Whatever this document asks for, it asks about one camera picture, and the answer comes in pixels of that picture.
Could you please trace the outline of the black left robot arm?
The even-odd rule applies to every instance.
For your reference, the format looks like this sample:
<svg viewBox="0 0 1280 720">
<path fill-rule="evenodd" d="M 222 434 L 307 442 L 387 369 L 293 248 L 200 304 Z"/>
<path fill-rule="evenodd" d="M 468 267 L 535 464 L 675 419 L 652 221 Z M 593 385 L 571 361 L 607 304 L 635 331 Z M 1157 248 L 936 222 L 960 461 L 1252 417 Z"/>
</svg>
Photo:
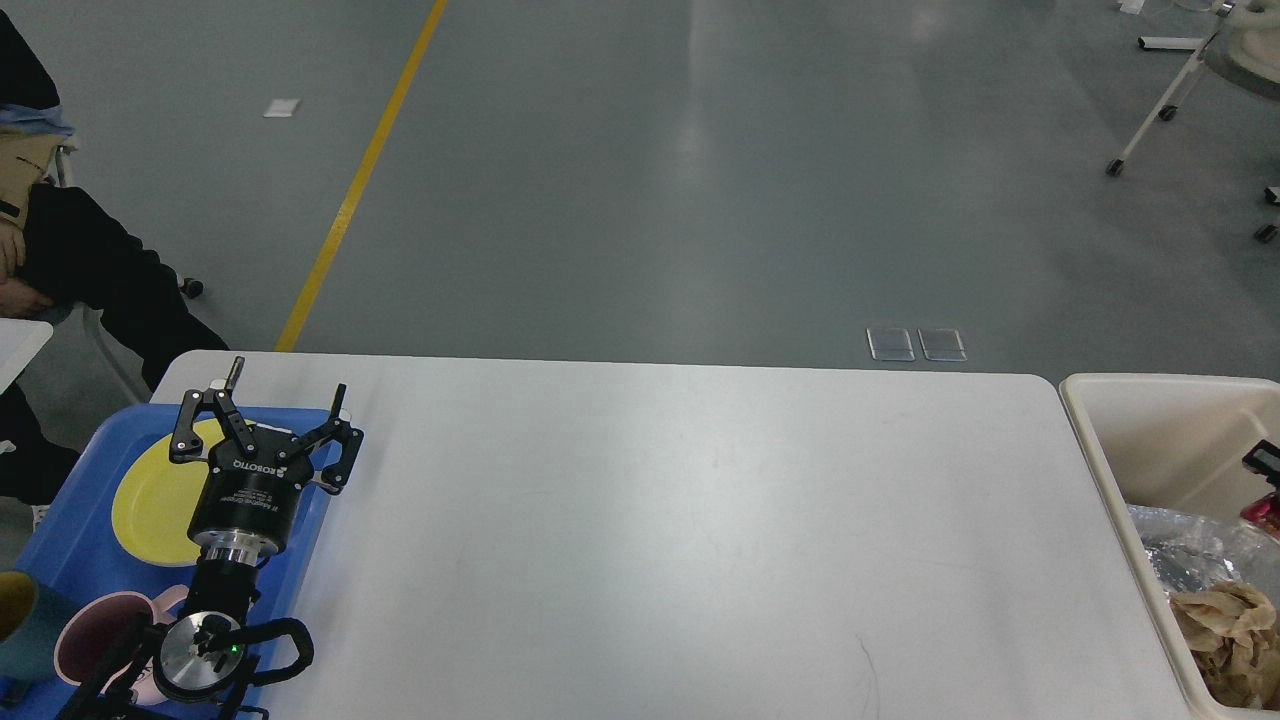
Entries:
<svg viewBox="0 0 1280 720">
<path fill-rule="evenodd" d="M 104 650 L 88 653 L 90 675 L 59 717 L 154 719 L 138 688 L 148 679 L 164 700 L 211 705 L 216 717 L 233 719 L 253 712 L 250 689 L 288 682 L 314 662 L 301 620 L 275 612 L 253 621 L 260 574 L 288 550 L 306 498 L 346 488 L 364 433 L 343 415 L 346 384 L 305 433 L 247 421 L 233 398 L 243 368 L 237 357 L 223 383 L 186 393 L 166 446 L 173 466 L 202 468 L 192 507 L 177 511 L 198 551 L 189 584 L 175 610 L 133 612 Z"/>
</svg>

